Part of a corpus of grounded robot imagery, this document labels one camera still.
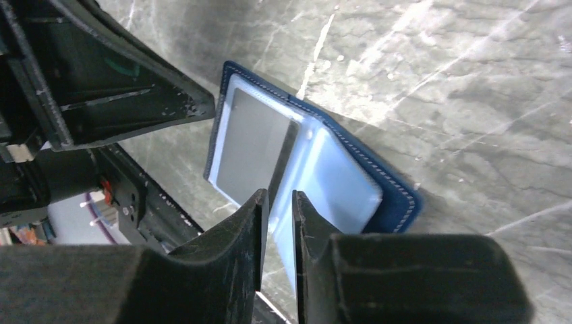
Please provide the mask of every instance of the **black plastic bracket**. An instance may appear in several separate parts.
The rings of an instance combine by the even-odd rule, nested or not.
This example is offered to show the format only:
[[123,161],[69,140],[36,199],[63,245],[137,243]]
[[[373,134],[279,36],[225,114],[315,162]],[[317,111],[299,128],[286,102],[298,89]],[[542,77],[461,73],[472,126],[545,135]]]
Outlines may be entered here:
[[29,111],[24,123],[55,151],[104,146],[215,115],[212,94],[95,1],[0,0],[0,44],[6,72],[0,78],[16,88],[8,98],[25,98],[0,105],[0,114]]

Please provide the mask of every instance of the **marble surface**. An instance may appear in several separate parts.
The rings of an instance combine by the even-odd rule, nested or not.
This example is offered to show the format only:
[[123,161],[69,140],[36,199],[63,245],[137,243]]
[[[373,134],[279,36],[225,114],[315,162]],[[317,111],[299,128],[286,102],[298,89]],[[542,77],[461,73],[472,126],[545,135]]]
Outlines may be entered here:
[[[330,111],[426,197],[412,232],[481,233],[513,258],[535,323],[572,321],[569,0],[99,0],[218,93],[227,59]],[[123,146],[205,227],[212,122]],[[273,246],[264,291],[295,301]]]

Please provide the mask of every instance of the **blue leather wallet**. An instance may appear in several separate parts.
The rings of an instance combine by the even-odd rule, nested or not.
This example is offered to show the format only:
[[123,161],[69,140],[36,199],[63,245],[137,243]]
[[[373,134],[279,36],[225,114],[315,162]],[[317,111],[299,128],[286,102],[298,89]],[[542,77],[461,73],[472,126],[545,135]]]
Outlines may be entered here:
[[292,282],[293,190],[347,234],[404,232],[422,209],[420,195],[326,112],[232,61],[204,177],[237,206],[268,189],[268,232]]

